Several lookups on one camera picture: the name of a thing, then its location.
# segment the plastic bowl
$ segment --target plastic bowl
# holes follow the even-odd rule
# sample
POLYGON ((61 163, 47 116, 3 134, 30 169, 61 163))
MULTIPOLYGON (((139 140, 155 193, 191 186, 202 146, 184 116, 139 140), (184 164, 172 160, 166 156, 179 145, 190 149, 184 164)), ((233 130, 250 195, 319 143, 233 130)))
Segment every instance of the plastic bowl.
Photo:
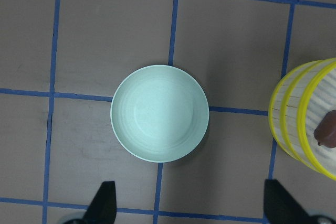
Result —
POLYGON ((201 86, 181 69, 153 65, 130 74, 117 88, 111 124, 120 144, 150 162, 170 162, 202 140, 209 107, 201 86))

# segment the light blue bowl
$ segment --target light blue bowl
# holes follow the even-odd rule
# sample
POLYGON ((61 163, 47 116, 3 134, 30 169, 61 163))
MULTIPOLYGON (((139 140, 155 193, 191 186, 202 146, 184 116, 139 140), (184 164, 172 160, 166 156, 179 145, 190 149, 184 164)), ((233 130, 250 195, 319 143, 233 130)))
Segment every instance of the light blue bowl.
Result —
POLYGON ((202 140, 208 121, 201 86, 181 69, 165 65, 130 74, 111 104, 111 123, 121 145, 151 162, 169 162, 190 153, 202 140))

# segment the yellow rim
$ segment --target yellow rim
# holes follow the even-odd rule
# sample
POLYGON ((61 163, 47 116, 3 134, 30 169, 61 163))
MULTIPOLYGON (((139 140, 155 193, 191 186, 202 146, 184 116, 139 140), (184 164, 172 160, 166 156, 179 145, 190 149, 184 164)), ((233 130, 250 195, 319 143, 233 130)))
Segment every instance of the yellow rim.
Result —
POLYGON ((290 95, 292 94, 293 89, 298 84, 298 82, 301 80, 301 78, 304 75, 306 75, 306 73, 308 73, 311 69, 313 69, 315 66, 317 66, 320 63, 322 63, 322 61, 313 61, 313 62, 309 62, 309 63, 306 63, 306 64, 302 65, 304 67, 306 65, 311 64, 309 67, 307 67, 301 73, 299 73, 298 76, 296 76, 295 79, 291 82, 291 84, 289 85, 285 94, 283 95, 283 100, 282 100, 281 108, 280 108, 280 129, 281 129, 282 136, 283 136, 283 139, 285 140, 286 145, 288 146, 288 148, 290 149, 290 151, 293 153, 293 155, 295 156, 295 158, 297 160, 301 161, 302 163, 304 163, 306 166, 308 166, 309 168, 311 168, 313 170, 316 170, 316 169, 313 166, 311 166, 310 164, 308 164, 305 160, 303 160, 303 158, 293 148, 293 145, 290 141, 289 134, 288 134, 288 131, 287 131, 287 123, 286 123, 286 109, 287 108, 286 107, 287 107, 287 103, 290 99, 290 95))
POLYGON ((272 135, 274 137, 274 139, 277 141, 278 145, 288 154, 290 155, 291 157, 297 159, 293 153, 290 153, 288 150, 286 150, 286 148, 284 148, 283 144, 279 141, 279 137, 277 136, 276 132, 275 132, 275 127, 274 127, 274 123, 273 123, 273 106, 274 106, 274 103, 275 103, 275 98, 281 88, 281 86, 283 85, 283 83, 294 73, 296 72, 297 70, 299 70, 300 68, 303 68, 306 64, 304 65, 300 65, 296 68, 294 68, 293 70, 291 70, 289 73, 287 73, 280 81, 279 83, 277 84, 277 86, 275 87, 274 91, 273 91, 273 94, 271 96, 271 100, 270 100, 270 103, 269 103, 269 106, 268 106, 268 123, 269 123, 269 126, 271 128, 271 132, 272 132, 272 135))
POLYGON ((299 135, 299 140, 302 146, 302 149, 307 156, 308 160, 313 164, 313 166, 316 167, 316 169, 325 174, 326 176, 336 180, 336 175, 330 173, 327 169, 325 169, 320 162, 317 160, 315 157, 313 151, 310 148, 310 145, 308 143, 308 138, 306 135, 306 114, 307 114, 307 109, 308 109, 308 104, 309 100, 319 84, 319 82, 332 70, 336 67, 336 58, 330 59, 330 61, 333 60, 334 62, 330 63, 329 65, 325 66, 323 69, 321 69, 320 72, 317 73, 316 76, 308 83, 307 87, 305 88, 302 98, 299 103, 298 107, 298 135, 299 135))

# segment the tiled floor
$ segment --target tiled floor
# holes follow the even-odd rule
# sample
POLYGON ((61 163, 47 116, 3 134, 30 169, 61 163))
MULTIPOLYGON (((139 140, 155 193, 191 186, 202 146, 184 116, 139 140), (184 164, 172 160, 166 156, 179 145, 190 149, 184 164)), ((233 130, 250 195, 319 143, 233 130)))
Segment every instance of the tiled floor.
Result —
POLYGON ((334 57, 335 0, 0 0, 0 222, 62 224, 115 180, 117 224, 267 220, 264 179, 336 215, 336 182, 272 142, 287 70, 334 57), (119 83, 169 64, 204 88, 208 131, 188 156, 129 154, 110 125, 119 83))

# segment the striped container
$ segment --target striped container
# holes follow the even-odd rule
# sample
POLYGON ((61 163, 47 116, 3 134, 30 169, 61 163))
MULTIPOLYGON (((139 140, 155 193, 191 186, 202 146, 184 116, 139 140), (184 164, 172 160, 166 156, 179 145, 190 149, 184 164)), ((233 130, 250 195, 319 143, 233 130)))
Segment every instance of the striped container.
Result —
POLYGON ((318 146, 314 130, 336 109, 336 58, 309 62, 276 86, 269 124, 278 145, 291 157, 336 180, 336 148, 318 146))

